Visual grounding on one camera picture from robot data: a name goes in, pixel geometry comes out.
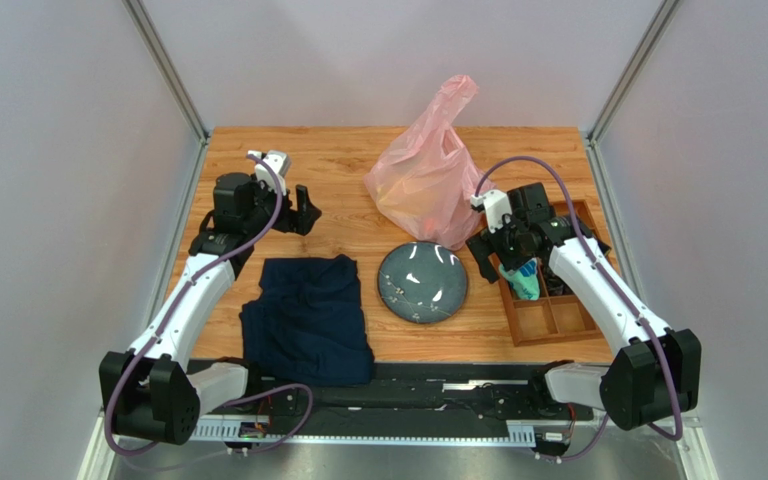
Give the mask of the pink plastic bag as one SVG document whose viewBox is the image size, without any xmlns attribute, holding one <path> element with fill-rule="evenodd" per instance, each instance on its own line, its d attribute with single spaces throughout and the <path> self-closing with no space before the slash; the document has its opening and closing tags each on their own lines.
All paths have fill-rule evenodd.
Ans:
<svg viewBox="0 0 768 480">
<path fill-rule="evenodd" d="M 470 197 L 484 172 L 453 126 L 478 91 L 467 75 L 446 80 L 364 176 L 382 215 L 413 238 L 450 250 L 462 248 L 479 223 Z"/>
</svg>

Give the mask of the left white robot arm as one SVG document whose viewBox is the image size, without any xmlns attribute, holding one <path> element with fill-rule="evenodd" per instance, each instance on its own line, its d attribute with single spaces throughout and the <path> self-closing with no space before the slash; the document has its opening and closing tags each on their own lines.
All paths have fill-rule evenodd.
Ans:
<svg viewBox="0 0 768 480">
<path fill-rule="evenodd" d="M 255 243 L 271 230 L 305 236 L 322 215 L 306 186 L 297 185 L 290 194 L 270 181 L 266 173 L 217 179 L 213 207 L 172 293 L 125 351 L 110 351 L 101 361 L 104 435 L 115 452 L 130 453 L 116 443 L 118 436 L 148 446 L 182 445 L 203 415 L 245 394 L 249 368 L 243 360 L 218 360 L 196 373 L 189 373 L 188 365 L 207 320 L 239 278 Z"/>
</svg>

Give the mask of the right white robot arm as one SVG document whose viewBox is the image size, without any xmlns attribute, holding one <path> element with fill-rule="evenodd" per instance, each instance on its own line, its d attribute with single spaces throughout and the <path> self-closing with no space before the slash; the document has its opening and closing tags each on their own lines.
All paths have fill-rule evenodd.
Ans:
<svg viewBox="0 0 768 480">
<path fill-rule="evenodd" d="M 702 345 L 677 330 L 637 297 L 612 268 L 608 247 L 575 210 L 556 212 L 544 186 L 534 183 L 471 197 L 486 226 L 467 241 L 480 274 L 490 283 L 532 259 L 569 287 L 607 341 L 607 367 L 573 361 L 544 366 L 532 384 L 545 404 L 574 403 L 605 411 L 629 431 L 696 408 Z"/>
</svg>

